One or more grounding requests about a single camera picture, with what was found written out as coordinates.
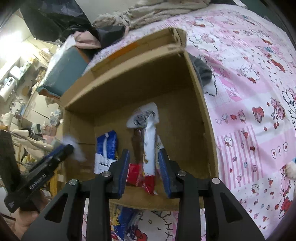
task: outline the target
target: cat paw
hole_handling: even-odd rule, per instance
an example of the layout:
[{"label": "cat paw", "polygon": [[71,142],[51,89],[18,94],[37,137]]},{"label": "cat paw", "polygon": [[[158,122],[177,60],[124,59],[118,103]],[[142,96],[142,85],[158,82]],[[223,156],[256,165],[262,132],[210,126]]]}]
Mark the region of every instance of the cat paw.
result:
[{"label": "cat paw", "polygon": [[294,162],[289,162],[286,165],[285,174],[288,178],[296,180],[296,164]]}]

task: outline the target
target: beige blanket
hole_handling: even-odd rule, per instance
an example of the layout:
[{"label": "beige blanket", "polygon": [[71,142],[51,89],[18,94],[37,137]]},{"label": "beige blanket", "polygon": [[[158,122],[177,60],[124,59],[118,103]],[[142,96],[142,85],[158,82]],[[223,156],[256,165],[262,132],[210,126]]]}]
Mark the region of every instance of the beige blanket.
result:
[{"label": "beige blanket", "polygon": [[124,25],[130,29],[136,29],[171,16],[205,8],[209,3],[210,0],[170,0],[168,2],[163,2],[163,0],[141,0],[127,11],[100,14],[93,22],[93,25],[95,27]]}]

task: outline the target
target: cardboard box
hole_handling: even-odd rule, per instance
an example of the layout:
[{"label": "cardboard box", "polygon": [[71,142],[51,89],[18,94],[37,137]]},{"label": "cardboard box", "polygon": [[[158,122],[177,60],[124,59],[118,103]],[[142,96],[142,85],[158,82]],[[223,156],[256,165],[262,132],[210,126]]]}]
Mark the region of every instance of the cardboard box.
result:
[{"label": "cardboard box", "polygon": [[[203,91],[188,53],[183,30],[168,28],[117,51],[98,63],[61,97],[66,108],[63,134],[74,136],[87,161],[65,162],[67,179],[92,179],[96,137],[110,130],[118,135],[118,153],[130,150],[132,112],[155,102],[160,136],[169,157],[198,178],[218,176],[213,130]],[[178,210],[178,199],[167,199],[161,180],[151,196],[143,188],[127,186],[116,204],[136,209]]]}]

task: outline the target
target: white snack wrapper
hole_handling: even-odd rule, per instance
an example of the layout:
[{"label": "white snack wrapper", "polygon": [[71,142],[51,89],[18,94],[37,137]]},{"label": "white snack wrapper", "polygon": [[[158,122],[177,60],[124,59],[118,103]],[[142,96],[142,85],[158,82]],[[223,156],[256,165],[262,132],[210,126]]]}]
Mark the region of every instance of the white snack wrapper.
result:
[{"label": "white snack wrapper", "polygon": [[159,123],[157,105],[154,102],[151,102],[149,104],[143,105],[138,109],[136,109],[133,115],[128,119],[126,123],[126,127],[127,128],[138,128],[138,127],[144,128],[146,120],[150,116],[150,114],[153,115],[154,124]]},{"label": "white snack wrapper", "polygon": [[151,113],[146,120],[144,132],[144,153],[143,170],[145,176],[155,176],[155,135],[156,127],[154,117]]}]

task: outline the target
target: metal screw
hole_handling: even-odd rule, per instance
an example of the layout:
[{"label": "metal screw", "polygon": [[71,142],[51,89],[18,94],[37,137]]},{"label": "metal screw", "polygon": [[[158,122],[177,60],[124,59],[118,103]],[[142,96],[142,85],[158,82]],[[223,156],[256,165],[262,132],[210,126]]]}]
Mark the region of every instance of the metal screw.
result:
[{"label": "metal screw", "polygon": [[77,184],[77,182],[78,182],[77,179],[71,179],[71,180],[69,181],[69,184],[70,184],[71,186],[75,186],[75,185]]},{"label": "metal screw", "polygon": [[220,179],[214,177],[214,178],[212,179],[212,182],[213,182],[214,184],[219,184],[219,183],[220,183]]},{"label": "metal screw", "polygon": [[187,173],[185,171],[183,171],[183,170],[178,171],[178,175],[181,176],[181,177],[186,176],[186,174]]},{"label": "metal screw", "polygon": [[104,171],[104,172],[102,173],[102,175],[103,175],[103,177],[110,177],[110,176],[111,176],[111,172],[109,172],[109,171]]}]

